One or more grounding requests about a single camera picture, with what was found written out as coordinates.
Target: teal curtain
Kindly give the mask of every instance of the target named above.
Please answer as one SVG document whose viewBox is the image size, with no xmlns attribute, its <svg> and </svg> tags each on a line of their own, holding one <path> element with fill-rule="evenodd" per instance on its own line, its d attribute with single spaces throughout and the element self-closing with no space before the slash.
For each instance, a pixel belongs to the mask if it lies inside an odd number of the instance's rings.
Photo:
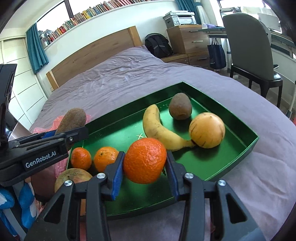
<svg viewBox="0 0 296 241">
<path fill-rule="evenodd" d="M 200 5 L 199 2 L 194 2 L 193 0 L 176 0 L 179 5 L 180 10 L 187 10 L 189 12 L 195 13 L 195 19 L 197 24 L 201 24 L 200 15 L 196 9 L 196 6 Z"/>
<path fill-rule="evenodd" d="M 48 58 L 40 41 L 37 24 L 34 24 L 27 31 L 27 48 L 34 74 L 40 71 L 43 66 L 48 64 Z"/>
</svg>

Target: gray bedsheet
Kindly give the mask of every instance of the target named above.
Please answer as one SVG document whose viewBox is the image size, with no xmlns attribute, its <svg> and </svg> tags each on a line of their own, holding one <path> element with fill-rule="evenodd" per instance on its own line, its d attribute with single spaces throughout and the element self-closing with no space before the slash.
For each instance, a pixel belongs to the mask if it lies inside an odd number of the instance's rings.
<svg viewBox="0 0 296 241">
<path fill-rule="evenodd" d="M 252 153 L 224 179 L 270 240 L 296 201 L 296 127 L 276 106 L 231 78 L 184 64 L 163 63 L 143 47 L 131 48 L 54 91 L 31 130 L 50 127 L 57 116 L 73 107 L 83 108 L 95 119 L 181 81 L 220 102 L 260 136 Z M 178 240 L 183 210 L 184 204 L 177 203 L 111 221 L 112 240 Z"/>
</svg>

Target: kiwi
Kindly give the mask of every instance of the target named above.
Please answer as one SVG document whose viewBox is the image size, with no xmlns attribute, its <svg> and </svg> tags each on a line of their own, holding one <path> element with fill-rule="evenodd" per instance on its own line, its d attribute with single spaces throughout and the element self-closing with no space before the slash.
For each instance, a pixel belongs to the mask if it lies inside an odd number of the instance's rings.
<svg viewBox="0 0 296 241">
<path fill-rule="evenodd" d="M 63 117 L 55 134 L 70 131 L 79 127 L 85 126 L 86 114 L 83 109 L 73 108 L 70 109 Z"/>
<path fill-rule="evenodd" d="M 176 120 L 185 120 L 191 116 L 192 105 L 184 93 L 175 94 L 168 106 L 170 115 Z"/>
</svg>

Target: black backpack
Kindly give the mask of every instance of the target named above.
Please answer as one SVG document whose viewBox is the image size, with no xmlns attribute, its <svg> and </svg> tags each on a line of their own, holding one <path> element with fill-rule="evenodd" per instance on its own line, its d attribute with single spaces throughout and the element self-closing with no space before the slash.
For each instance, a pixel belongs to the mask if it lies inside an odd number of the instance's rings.
<svg viewBox="0 0 296 241">
<path fill-rule="evenodd" d="M 168 40 L 161 34 L 148 34 L 145 37 L 145 46 L 157 58 L 164 58 L 173 54 Z"/>
</svg>

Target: blue bag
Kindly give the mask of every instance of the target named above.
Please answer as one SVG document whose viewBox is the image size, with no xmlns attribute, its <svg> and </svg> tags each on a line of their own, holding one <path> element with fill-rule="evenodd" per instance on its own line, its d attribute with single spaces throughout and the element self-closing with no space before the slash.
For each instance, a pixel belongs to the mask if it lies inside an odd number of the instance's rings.
<svg viewBox="0 0 296 241">
<path fill-rule="evenodd" d="M 212 44 L 207 46 L 210 55 L 210 67 L 213 69 L 223 69 L 226 67 L 225 53 L 222 46 L 215 38 Z"/>
</svg>

